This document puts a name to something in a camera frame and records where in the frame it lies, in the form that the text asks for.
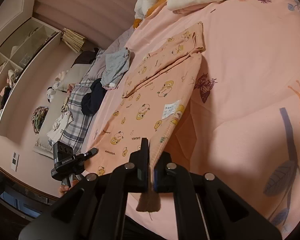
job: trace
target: light switch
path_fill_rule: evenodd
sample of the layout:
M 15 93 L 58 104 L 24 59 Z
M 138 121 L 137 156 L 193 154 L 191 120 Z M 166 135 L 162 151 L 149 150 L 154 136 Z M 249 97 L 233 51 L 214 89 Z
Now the light switch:
M 16 168 L 18 166 L 19 161 L 19 155 L 17 153 L 12 154 L 12 163 L 11 163 L 11 169 L 16 171 Z

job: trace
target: stuffed animal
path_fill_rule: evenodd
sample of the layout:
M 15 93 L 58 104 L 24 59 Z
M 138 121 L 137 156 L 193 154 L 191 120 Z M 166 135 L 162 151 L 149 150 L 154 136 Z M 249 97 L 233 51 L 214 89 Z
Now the stuffed animal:
M 55 90 L 59 89 L 59 85 L 60 85 L 61 81 L 64 79 L 65 75 L 68 73 L 68 71 L 69 70 L 62 71 L 55 77 L 55 82 L 52 85 L 53 89 L 55 89 Z
M 47 92 L 46 92 L 46 96 L 48 97 L 49 103 L 52 102 L 55 93 L 56 93 L 56 91 L 55 91 L 52 87 L 49 87 L 49 88 L 48 88 L 48 90 L 47 90 Z

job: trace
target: butterfly print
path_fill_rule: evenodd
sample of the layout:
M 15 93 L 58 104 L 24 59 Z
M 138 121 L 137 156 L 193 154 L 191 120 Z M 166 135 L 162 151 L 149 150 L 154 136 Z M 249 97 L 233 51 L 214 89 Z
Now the butterfly print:
M 210 90 L 213 88 L 214 84 L 217 83 L 215 78 L 208 79 L 208 73 L 203 74 L 199 79 L 197 84 L 194 85 L 194 89 L 199 88 L 200 97 L 202 102 L 205 103 L 210 95 Z

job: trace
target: pink bedsheet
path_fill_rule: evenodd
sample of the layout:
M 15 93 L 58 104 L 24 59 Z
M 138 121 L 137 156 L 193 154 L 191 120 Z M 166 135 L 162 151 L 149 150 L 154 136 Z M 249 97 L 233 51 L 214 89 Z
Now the pink bedsheet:
M 227 0 L 186 15 L 162 5 L 126 44 L 134 55 L 129 72 L 198 21 L 203 64 L 165 150 L 193 173 L 216 174 L 286 237 L 300 221 L 300 3 Z M 88 145 L 120 104 L 126 76 L 107 92 Z M 161 195 L 159 212 L 137 212 L 137 204 L 130 194 L 128 216 L 177 239 L 172 195 Z

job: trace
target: curtain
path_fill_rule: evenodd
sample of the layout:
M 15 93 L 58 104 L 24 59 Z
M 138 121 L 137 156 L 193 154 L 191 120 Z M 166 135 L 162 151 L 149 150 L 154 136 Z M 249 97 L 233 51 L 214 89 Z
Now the curtain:
M 33 16 L 106 49 L 133 25 L 137 0 L 35 0 Z

